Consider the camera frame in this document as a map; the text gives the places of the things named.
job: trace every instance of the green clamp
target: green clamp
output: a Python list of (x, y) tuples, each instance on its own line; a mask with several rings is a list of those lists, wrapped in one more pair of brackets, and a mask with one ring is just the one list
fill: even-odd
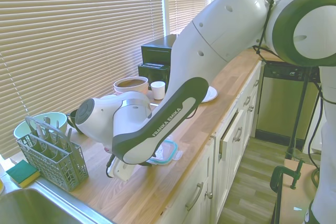
[(282, 174), (287, 174), (288, 176), (291, 176), (293, 178), (293, 182), (292, 182), (290, 188), (291, 189), (296, 188), (296, 182), (299, 180), (299, 178), (301, 176), (300, 171), (301, 171), (301, 168), (302, 168), (302, 164), (304, 163), (302, 158), (297, 158), (297, 159), (299, 160), (299, 164), (298, 164), (298, 167), (296, 168), (296, 170), (291, 170), (291, 169), (289, 169), (289, 168), (287, 168), (283, 165), (279, 165), (279, 166), (274, 168), (269, 186), (275, 193), (278, 192), (279, 180), (280, 180)]

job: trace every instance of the dishwasher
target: dishwasher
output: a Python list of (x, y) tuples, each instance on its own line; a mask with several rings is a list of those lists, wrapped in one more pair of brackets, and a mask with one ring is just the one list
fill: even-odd
[[(285, 62), (271, 62), (264, 67), (255, 137), (288, 146), (303, 88), (304, 67)], [(312, 68), (297, 128), (297, 148), (302, 150), (317, 105), (320, 82), (318, 67)]]

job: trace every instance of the green and yellow sponge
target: green and yellow sponge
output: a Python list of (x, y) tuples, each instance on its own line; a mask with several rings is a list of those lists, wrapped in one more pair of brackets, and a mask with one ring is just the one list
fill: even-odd
[(21, 188), (28, 186), (31, 182), (40, 176), (38, 169), (21, 160), (14, 167), (7, 171), (7, 174), (16, 182)]

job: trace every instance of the stainless steel sink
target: stainless steel sink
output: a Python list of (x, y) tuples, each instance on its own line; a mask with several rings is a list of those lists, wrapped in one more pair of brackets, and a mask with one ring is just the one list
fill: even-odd
[(18, 188), (7, 174), (1, 180), (5, 184), (0, 194), (1, 223), (114, 223), (41, 177), (24, 189)]

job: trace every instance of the plate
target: plate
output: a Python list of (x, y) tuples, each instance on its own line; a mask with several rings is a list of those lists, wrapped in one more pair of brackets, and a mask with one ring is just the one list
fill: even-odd
[(218, 95), (217, 90), (215, 88), (209, 86), (208, 92), (206, 92), (206, 96), (203, 99), (202, 103), (214, 100), (217, 97), (217, 95)]

